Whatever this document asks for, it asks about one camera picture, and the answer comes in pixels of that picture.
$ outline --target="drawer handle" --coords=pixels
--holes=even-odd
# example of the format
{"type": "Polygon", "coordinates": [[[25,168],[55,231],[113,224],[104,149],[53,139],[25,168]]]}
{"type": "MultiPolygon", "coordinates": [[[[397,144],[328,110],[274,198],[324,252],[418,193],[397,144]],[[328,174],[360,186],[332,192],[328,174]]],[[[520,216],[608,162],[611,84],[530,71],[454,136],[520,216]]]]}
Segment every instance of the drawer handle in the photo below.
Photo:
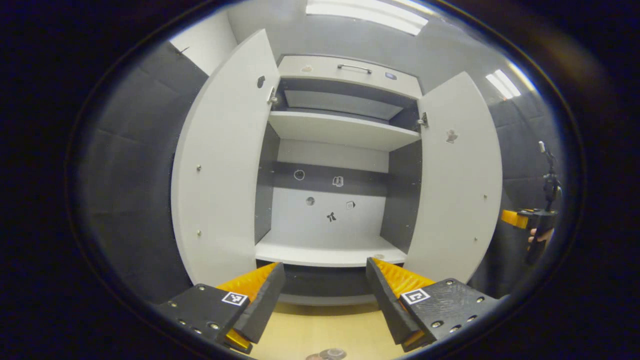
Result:
{"type": "Polygon", "coordinates": [[[361,67],[361,66],[356,66],[356,65],[346,65],[346,64],[338,65],[338,69],[342,69],[343,67],[354,67],[356,69],[366,70],[367,74],[371,74],[373,72],[371,69],[367,69],[366,67],[361,67]]]}

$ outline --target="open cabinet door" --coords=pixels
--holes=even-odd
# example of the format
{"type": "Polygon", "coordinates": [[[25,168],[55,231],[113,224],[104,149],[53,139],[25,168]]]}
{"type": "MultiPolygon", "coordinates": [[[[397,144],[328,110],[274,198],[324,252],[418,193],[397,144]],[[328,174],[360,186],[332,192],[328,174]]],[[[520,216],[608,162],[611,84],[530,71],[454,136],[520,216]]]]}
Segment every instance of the open cabinet door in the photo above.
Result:
{"type": "Polygon", "coordinates": [[[502,196],[502,160],[493,119],[462,72],[418,100],[422,190],[404,267],[434,281],[467,282],[493,236],[502,196]]]}
{"type": "Polygon", "coordinates": [[[171,205],[178,250],[194,284],[217,286],[255,270],[260,150],[279,80],[262,29],[218,66],[189,110],[175,152],[171,205]]]}

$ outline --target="wooden floor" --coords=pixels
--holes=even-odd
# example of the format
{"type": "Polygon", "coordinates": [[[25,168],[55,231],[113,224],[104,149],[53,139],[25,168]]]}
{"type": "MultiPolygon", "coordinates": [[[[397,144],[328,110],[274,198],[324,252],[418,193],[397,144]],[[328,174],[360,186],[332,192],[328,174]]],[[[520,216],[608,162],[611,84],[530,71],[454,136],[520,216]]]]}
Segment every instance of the wooden floor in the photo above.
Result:
{"type": "Polygon", "coordinates": [[[258,360],[305,360],[341,348],[346,360],[387,360],[404,354],[395,345],[377,304],[296,306],[279,303],[251,356],[258,360]]]}

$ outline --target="shelf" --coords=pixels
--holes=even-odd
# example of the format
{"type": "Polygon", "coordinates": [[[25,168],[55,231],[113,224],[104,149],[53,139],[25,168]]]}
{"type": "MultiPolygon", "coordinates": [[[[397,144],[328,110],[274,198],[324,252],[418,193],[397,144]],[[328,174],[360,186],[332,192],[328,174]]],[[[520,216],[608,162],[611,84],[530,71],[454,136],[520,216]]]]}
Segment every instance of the shelf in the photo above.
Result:
{"type": "Polygon", "coordinates": [[[271,230],[255,246],[255,258],[285,264],[326,267],[366,266],[367,258],[382,255],[382,260],[403,263],[406,254],[378,235],[282,233],[271,230]],[[300,247],[300,238],[313,247],[300,247]]]}
{"type": "Polygon", "coordinates": [[[282,139],[393,151],[420,140],[415,131],[337,115],[272,111],[269,123],[282,139]]]}

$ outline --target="person's hand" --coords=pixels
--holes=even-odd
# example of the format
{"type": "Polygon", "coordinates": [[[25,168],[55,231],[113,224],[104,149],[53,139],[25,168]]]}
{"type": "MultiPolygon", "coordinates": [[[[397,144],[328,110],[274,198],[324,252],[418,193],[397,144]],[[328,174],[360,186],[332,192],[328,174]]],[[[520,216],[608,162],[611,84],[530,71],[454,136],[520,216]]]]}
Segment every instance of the person's hand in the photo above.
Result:
{"type": "MultiPolygon", "coordinates": [[[[531,236],[529,237],[528,242],[533,242],[533,236],[536,234],[537,229],[531,229],[531,236]]],[[[545,240],[549,240],[551,239],[551,236],[553,236],[554,234],[554,230],[551,229],[549,231],[547,231],[546,233],[542,234],[542,236],[539,236],[538,239],[536,241],[540,242],[540,241],[545,241],[545,240]]]]}

